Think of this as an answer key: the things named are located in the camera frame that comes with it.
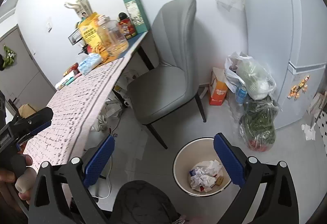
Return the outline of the pink patterned tablecloth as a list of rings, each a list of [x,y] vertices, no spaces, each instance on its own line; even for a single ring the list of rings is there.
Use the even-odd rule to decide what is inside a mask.
[[[50,127],[28,141],[24,149],[24,153],[33,159],[32,167],[36,171],[44,161],[52,165],[67,162],[93,101],[123,60],[119,58],[97,67],[54,94],[47,105],[53,111]]]

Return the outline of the white tube roll package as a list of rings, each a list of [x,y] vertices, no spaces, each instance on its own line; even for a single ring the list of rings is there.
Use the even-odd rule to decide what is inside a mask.
[[[67,81],[69,81],[71,78],[75,76],[74,72],[71,71],[68,73],[66,76],[64,76],[56,85],[55,88],[56,90],[61,90],[61,88],[65,85]]]

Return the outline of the yellow snack bag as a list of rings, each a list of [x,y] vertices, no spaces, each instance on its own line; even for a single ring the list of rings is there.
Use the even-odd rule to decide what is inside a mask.
[[[97,33],[98,17],[99,15],[97,12],[93,12],[88,18],[78,24],[78,29],[82,35],[83,40],[90,46],[91,53],[101,55],[103,62],[105,62],[108,60],[109,54],[103,44],[103,41]]]

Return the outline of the green hanging cloth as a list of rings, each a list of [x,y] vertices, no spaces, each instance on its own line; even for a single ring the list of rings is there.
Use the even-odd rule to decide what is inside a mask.
[[[14,64],[15,58],[16,58],[16,53],[11,50],[9,47],[4,45],[4,51],[5,51],[5,58],[3,60],[3,68],[9,67]]]

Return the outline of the white carton bag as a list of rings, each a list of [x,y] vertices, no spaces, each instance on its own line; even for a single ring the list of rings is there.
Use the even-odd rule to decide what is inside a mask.
[[[75,3],[67,2],[64,6],[73,9],[81,20],[88,18],[93,13],[88,0],[76,0]]]

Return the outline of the teal pen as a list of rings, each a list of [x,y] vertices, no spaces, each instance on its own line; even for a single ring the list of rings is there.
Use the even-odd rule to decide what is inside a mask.
[[[82,76],[81,73],[75,75],[74,77],[70,78],[66,83],[65,85],[68,86],[70,83],[72,83],[73,81],[75,81],[77,78],[79,78],[80,76]]]

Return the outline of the small brown cardboard box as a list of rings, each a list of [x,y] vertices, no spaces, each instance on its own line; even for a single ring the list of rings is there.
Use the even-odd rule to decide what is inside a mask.
[[[222,184],[223,180],[224,180],[224,177],[222,175],[218,176],[217,180],[216,180],[216,185],[220,186]]]

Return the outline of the white fridge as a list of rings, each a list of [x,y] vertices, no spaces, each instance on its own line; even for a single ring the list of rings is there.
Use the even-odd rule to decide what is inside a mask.
[[[274,125],[306,113],[326,68],[324,0],[245,0],[248,53],[276,82]]]

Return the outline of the brown chair with black clothes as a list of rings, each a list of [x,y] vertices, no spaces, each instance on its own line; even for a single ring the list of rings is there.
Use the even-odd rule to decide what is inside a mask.
[[[20,106],[20,108],[18,109],[18,113],[22,118],[28,118],[31,115],[35,114],[36,112],[37,112],[37,110],[35,110],[29,104],[24,104],[24,105]]]

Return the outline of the beige trash bin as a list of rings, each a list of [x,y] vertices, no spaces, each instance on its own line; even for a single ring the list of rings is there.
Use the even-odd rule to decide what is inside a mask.
[[[231,183],[213,147],[212,137],[186,144],[175,157],[173,176],[178,187],[194,197],[216,195]]]

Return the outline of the white tissue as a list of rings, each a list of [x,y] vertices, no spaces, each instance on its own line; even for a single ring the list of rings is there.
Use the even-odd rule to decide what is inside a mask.
[[[202,161],[189,171],[189,184],[192,190],[208,193],[222,175],[222,164],[218,160]]]

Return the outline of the white plastic grocery bag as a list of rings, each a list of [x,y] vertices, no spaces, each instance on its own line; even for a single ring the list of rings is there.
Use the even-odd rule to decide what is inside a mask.
[[[236,93],[238,87],[245,87],[253,100],[274,96],[277,88],[272,75],[253,57],[234,52],[224,63],[225,83]]]

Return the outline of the green tall box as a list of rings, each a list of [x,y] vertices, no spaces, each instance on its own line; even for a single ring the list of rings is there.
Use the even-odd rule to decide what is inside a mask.
[[[137,33],[144,33],[150,29],[145,10],[140,0],[123,0],[129,17]]]

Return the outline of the green vegetables plastic bag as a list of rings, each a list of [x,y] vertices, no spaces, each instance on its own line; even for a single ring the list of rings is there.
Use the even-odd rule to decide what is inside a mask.
[[[240,136],[249,149],[266,152],[272,148],[276,139],[274,119],[278,112],[279,107],[270,96],[245,102],[239,122]]]

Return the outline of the grey upholstered chair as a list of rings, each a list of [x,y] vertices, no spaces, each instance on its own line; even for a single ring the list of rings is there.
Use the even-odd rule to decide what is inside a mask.
[[[138,122],[166,149],[152,126],[191,100],[203,121],[207,120],[198,95],[197,58],[193,40],[196,0],[173,0],[164,4],[152,24],[159,65],[128,85],[132,109]]]

